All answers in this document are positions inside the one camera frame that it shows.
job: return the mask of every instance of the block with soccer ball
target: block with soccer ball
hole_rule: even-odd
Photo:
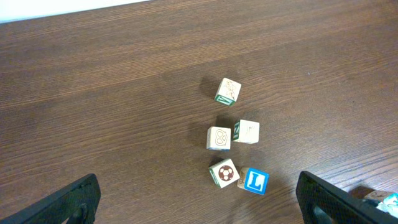
[[[207,130],[207,149],[229,150],[231,148],[231,128],[210,127]]]
[[[269,175],[261,170],[243,167],[238,180],[238,187],[250,192],[264,195]]]
[[[225,159],[211,167],[209,167],[210,174],[220,188],[223,188],[230,183],[239,180],[239,174],[231,159]]]
[[[215,100],[228,106],[232,106],[238,99],[242,85],[228,78],[221,81]]]
[[[240,120],[235,124],[233,140],[253,144],[259,142],[260,123]]]

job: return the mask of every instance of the soccer ball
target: soccer ball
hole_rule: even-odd
[[[234,170],[230,166],[222,166],[218,171],[218,176],[223,181],[229,181],[234,177]]]

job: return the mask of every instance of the blue square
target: blue square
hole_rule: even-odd
[[[261,170],[249,168],[244,182],[244,189],[264,195],[266,193],[269,175]]]

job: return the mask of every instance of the brown wood grain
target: brown wood grain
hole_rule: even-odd
[[[300,171],[398,192],[397,1],[151,1],[0,25],[0,218],[87,173],[96,223],[302,223]],[[228,77],[232,107],[213,100]],[[205,149],[206,130],[261,124]],[[269,173],[217,189],[214,158]]]

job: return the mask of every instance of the black object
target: black object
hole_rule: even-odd
[[[0,221],[0,224],[91,224],[101,198],[94,174],[88,174],[33,205]]]
[[[296,195],[305,223],[398,223],[395,217],[307,171],[298,178]]]

